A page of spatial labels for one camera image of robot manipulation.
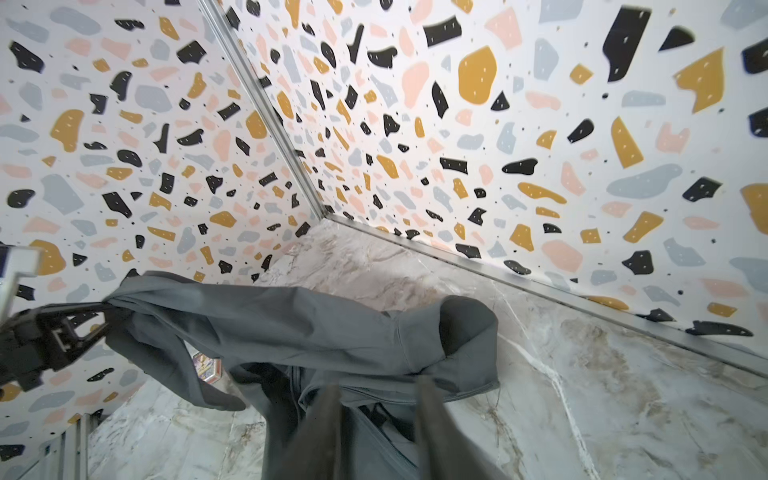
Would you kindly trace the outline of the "dark grey zip jacket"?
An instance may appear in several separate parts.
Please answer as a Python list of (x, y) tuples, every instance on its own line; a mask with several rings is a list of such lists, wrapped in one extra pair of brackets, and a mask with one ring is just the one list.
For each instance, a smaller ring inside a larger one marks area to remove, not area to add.
[[(302, 287), (149, 272), (125, 279), (107, 302), (124, 314), (107, 335), (112, 350), (195, 406), (261, 414), (265, 478), (328, 385), (340, 389), (346, 479), (417, 477), (418, 377), (447, 402), (499, 385), (497, 317), (468, 297), (378, 311)], [(221, 360), (217, 383), (198, 378), (197, 352)]]

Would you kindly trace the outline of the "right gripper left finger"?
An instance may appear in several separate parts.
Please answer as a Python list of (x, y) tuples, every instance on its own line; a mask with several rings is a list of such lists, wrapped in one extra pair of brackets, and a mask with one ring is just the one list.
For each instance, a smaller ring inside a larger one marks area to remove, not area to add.
[(314, 400), (270, 479), (341, 479), (342, 405), (338, 385)]

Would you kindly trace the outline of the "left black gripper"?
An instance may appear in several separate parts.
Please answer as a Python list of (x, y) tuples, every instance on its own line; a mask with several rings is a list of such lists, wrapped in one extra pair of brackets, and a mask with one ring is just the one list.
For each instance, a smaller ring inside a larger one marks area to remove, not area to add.
[(43, 373), (75, 363), (110, 330), (107, 303), (50, 304), (10, 317), (1, 326), (1, 384), (23, 390), (43, 384)]

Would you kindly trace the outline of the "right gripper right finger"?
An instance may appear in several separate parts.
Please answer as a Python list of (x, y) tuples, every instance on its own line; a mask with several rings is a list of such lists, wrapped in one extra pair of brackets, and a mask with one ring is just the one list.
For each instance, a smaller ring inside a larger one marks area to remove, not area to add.
[(508, 479), (456, 425), (433, 380), (416, 382), (415, 435), (420, 479)]

